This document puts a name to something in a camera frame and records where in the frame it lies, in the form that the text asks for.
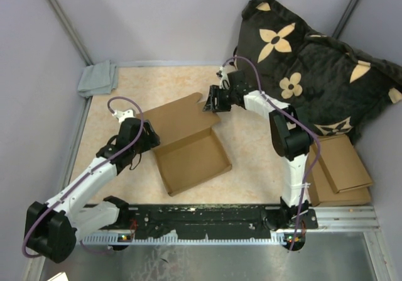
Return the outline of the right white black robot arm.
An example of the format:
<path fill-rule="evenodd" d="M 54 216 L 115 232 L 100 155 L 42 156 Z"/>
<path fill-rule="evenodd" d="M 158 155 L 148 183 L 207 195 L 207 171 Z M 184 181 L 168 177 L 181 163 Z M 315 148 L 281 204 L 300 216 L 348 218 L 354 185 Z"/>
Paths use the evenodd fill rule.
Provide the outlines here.
<path fill-rule="evenodd" d="M 285 176 L 279 208 L 269 210 L 264 223 L 272 231 L 296 227 L 309 210 L 305 166 L 313 143 L 302 127 L 300 110 L 248 84 L 243 71 L 226 73 L 221 67 L 217 77 L 219 84 L 210 86 L 203 111 L 229 112 L 236 105 L 269 121 L 272 145 L 284 160 Z"/>

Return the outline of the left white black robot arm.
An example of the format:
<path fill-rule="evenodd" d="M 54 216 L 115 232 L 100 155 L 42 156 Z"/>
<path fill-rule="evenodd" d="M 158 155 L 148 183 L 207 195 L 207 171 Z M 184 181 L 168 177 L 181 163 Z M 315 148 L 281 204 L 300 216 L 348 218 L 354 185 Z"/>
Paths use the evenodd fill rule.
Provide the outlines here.
<path fill-rule="evenodd" d="M 131 217 L 124 200 L 109 196 L 94 207 L 86 204 L 103 186 L 130 167 L 136 155 L 159 145 L 160 138 L 150 121 L 123 119 L 118 134 L 96 153 L 78 178 L 45 203 L 34 202 L 28 208 L 24 256 L 44 256 L 60 263 L 86 236 L 106 226 L 125 228 Z M 34 254 L 29 254 L 28 250 L 33 250 Z"/>

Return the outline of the brown cardboard box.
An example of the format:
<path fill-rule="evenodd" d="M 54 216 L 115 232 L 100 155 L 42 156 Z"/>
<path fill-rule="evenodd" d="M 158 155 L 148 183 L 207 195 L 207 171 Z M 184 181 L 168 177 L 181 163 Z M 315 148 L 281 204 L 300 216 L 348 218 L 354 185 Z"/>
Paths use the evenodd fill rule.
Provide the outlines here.
<path fill-rule="evenodd" d="M 152 149 L 167 194 L 171 197 L 218 177 L 232 163 L 213 126 L 220 118 L 204 112 L 202 94 L 186 97 L 144 112 L 160 145 Z"/>

